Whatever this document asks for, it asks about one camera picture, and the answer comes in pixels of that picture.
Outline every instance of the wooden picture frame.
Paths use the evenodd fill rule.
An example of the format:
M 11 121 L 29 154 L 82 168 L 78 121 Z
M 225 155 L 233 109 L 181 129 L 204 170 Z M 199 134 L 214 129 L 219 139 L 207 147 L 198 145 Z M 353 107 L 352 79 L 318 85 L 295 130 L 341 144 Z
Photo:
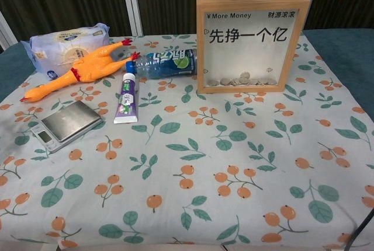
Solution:
M 283 91 L 285 88 L 288 75 L 289 75 L 289 71 L 292 66 L 296 44 L 299 39 L 302 27 L 304 25 L 309 3 L 310 3 L 310 0 L 196 0 L 197 45 L 198 45 L 198 91 L 199 93 L 281 92 Z M 278 13 L 281 13 L 279 17 L 280 19 L 275 20 L 275 18 L 278 18 Z M 253 31 L 254 28 L 257 28 L 255 27 L 257 23 L 259 24 L 258 28 L 260 29 L 261 28 L 260 24 L 263 25 L 263 24 L 266 24 L 266 22 L 271 23 L 272 28 L 273 29 L 276 28 L 276 29 L 272 35 L 270 35 L 271 32 L 268 31 L 269 35 L 266 35 L 267 37 L 266 40 L 265 40 L 265 32 L 263 33 L 262 42 L 264 44 L 262 43 L 258 44 L 259 42 L 261 42 L 261 36 L 258 37 L 259 33 L 258 34 L 241 34 L 240 35 L 241 47 L 239 46 L 235 48 L 235 46 L 238 46 L 234 44 L 234 42 L 237 41 L 235 38 L 238 36 L 235 36 L 235 38 L 232 37 L 231 41 L 229 41 L 230 24 L 238 23 L 238 28 L 240 27 L 241 24 L 244 24 L 244 26 L 248 26 L 248 28 L 252 28 L 252 31 Z M 216 30 L 210 29 L 209 27 L 206 27 L 207 26 L 206 23 L 212 23 L 216 27 L 221 26 L 220 29 L 222 29 L 222 31 L 219 31 L 218 29 Z M 290 28 L 290 30 L 287 33 L 289 37 L 288 45 L 286 45 L 285 43 L 281 44 L 280 42 L 278 42 L 278 41 L 285 41 L 287 37 L 284 37 L 284 36 L 286 35 L 284 35 L 282 39 L 280 38 L 280 34 L 277 37 L 277 34 L 280 33 L 280 30 L 283 29 L 284 31 L 284 30 L 287 30 L 288 28 L 281 28 L 279 26 L 274 27 L 275 23 L 287 23 L 287 24 L 292 23 L 293 24 L 293 27 Z M 223 32 L 224 30 L 226 30 L 226 28 L 227 28 L 227 36 L 223 37 L 222 34 L 224 34 Z M 220 32 L 220 35 L 218 37 L 216 36 L 216 34 L 212 35 L 213 32 L 214 33 Z M 214 44 L 213 42 L 213 44 L 211 45 L 212 39 L 214 41 L 215 37 L 217 38 L 215 40 L 217 44 Z M 272 60 L 277 59 L 276 61 L 278 62 L 275 67 L 275 70 L 277 70 L 277 73 L 278 73 L 277 75 L 279 75 L 278 79 L 274 79 L 276 81 L 276 84 L 275 85 L 208 86 L 207 82 L 209 80 L 208 79 L 209 76 L 206 77 L 205 73 L 208 73 L 209 70 L 206 69 L 207 67 L 205 67 L 205 65 L 207 66 L 209 65 L 209 68 L 211 67 L 220 68 L 218 70 L 214 70 L 213 73 L 221 73 L 218 71 L 223 70 L 223 68 L 227 66 L 227 69 L 228 69 L 227 72 L 230 73 L 233 67 L 237 65 L 235 63 L 236 60 L 233 60 L 232 58 L 225 59 L 225 54 L 223 54 L 222 51 L 225 50 L 226 52 L 228 52 L 229 55 L 232 55 L 233 57 L 235 57 L 235 54 L 237 53 L 242 54 L 242 55 L 245 54 L 246 49 L 243 49 L 243 48 L 246 48 L 246 46 L 248 46 L 250 50 L 254 50 L 252 46 L 260 46 L 258 48 L 265 48 L 262 51 L 261 49 L 255 50 L 254 53 L 258 54 L 256 55 L 257 63 L 260 63 L 261 60 L 267 58 L 269 52 L 271 52 L 272 54 L 276 54 L 276 56 L 282 55 L 282 54 L 285 55 L 283 62 L 281 60 L 281 57 L 276 58 L 273 55 L 273 57 L 271 58 Z M 212 56 L 217 56 L 214 63 L 213 63 L 213 60 L 211 60 L 213 59 Z M 252 67 L 253 69 L 256 69 L 256 71 L 259 71 L 258 74 L 265 73 L 264 64 L 259 64 L 259 65 L 262 65 L 261 67 L 260 66 L 255 67 L 255 65 L 247 64 L 247 63 L 245 64 L 240 63 L 239 65 L 241 65 L 242 67 L 243 65 L 247 65 L 248 70 L 250 70 L 250 68 Z M 273 73 L 273 69 L 267 68 L 267 72 L 271 74 Z

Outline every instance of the floral tablecloth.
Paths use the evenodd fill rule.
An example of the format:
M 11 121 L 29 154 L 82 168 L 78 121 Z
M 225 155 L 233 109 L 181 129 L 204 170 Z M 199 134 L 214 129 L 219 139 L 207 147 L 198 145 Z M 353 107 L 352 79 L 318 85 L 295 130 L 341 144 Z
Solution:
M 195 47 L 140 36 L 116 57 Z M 114 125 L 122 75 L 20 103 L 34 74 L 0 104 L 0 240 L 339 247 L 374 207 L 374 124 L 304 36 L 282 93 L 141 78 L 139 122 Z M 75 100 L 105 122 L 50 154 L 30 127 Z M 373 245 L 371 222 L 355 250 Z

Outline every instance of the scale weighing platform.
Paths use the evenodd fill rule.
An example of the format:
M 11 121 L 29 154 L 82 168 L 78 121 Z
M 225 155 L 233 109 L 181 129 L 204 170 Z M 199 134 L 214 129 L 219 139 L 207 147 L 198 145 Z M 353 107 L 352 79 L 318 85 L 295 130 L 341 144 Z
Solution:
M 100 115 L 77 101 L 42 119 L 31 131 L 46 149 L 55 153 L 101 122 Z

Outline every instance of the rubber chicken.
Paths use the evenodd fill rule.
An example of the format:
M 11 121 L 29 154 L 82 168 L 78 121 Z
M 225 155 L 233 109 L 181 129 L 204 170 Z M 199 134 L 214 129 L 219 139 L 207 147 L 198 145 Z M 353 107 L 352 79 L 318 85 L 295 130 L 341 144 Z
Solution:
M 113 62 L 110 53 L 121 47 L 131 45 L 131 39 L 125 39 L 121 42 L 103 46 L 92 53 L 76 60 L 70 69 L 61 77 L 49 82 L 46 85 L 40 85 L 25 93 L 21 102 L 35 102 L 49 95 L 57 89 L 71 85 L 77 82 L 93 82 L 99 78 L 110 75 L 120 69 L 128 61 L 136 60 L 139 53 L 133 53 L 129 58 Z

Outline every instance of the plastic water bottle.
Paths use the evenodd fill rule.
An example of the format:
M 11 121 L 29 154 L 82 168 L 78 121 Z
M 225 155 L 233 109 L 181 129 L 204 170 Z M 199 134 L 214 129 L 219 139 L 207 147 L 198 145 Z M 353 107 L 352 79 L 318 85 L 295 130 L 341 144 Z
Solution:
M 196 64 L 196 49 L 150 53 L 138 58 L 134 63 L 137 76 L 148 79 L 196 74 Z

